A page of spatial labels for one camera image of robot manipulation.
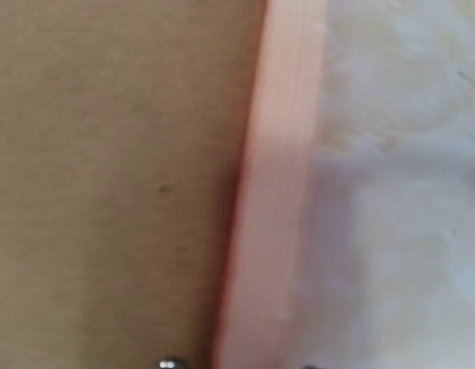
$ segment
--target shiny metal object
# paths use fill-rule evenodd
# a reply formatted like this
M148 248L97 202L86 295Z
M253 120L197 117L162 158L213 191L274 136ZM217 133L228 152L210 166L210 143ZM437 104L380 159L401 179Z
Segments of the shiny metal object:
M169 358L159 361L159 364L154 369L189 369L183 360L176 358Z

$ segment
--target brown cardboard surface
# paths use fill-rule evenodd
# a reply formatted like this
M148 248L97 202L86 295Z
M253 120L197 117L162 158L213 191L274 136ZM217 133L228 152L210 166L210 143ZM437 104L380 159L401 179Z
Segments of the brown cardboard surface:
M0 368L206 368L264 2L0 0Z

